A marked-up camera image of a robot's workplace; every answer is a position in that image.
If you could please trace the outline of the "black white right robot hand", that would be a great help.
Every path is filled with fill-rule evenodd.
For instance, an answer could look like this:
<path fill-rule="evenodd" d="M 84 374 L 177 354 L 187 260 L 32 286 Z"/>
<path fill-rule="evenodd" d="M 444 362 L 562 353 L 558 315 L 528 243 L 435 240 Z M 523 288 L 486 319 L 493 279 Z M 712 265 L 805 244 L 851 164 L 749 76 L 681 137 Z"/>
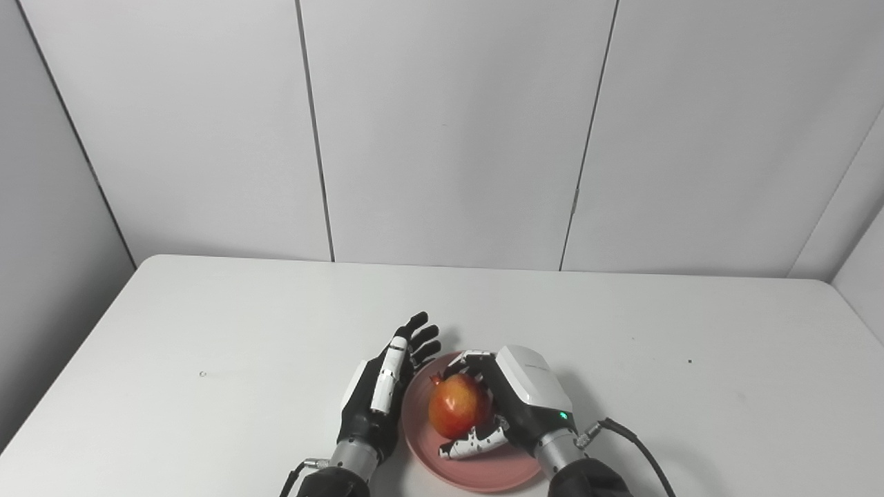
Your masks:
<path fill-rule="evenodd" d="M 483 455 L 506 444 L 534 456 L 556 435 L 577 434 L 573 403 L 539 352 L 506 345 L 498 352 L 458 353 L 442 373 L 448 380 L 464 373 L 477 380 L 490 396 L 490 420 L 477 422 L 467 434 L 439 447 L 439 457 L 462 460 Z"/>

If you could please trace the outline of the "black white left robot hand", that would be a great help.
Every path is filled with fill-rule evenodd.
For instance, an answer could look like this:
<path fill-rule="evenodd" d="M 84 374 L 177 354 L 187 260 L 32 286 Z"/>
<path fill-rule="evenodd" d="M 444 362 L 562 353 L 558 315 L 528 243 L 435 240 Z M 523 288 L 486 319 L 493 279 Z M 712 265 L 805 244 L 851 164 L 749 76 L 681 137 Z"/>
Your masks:
<path fill-rule="evenodd" d="M 337 443 L 360 442 L 370 447 L 380 465 L 394 453 L 405 390 L 416 372 L 441 350 L 439 327 L 428 321 L 425 311 L 413 315 L 407 324 L 395 331 L 387 346 L 363 366 L 342 408 Z M 388 410 L 372 406 L 378 380 L 382 377 L 394 381 Z"/>

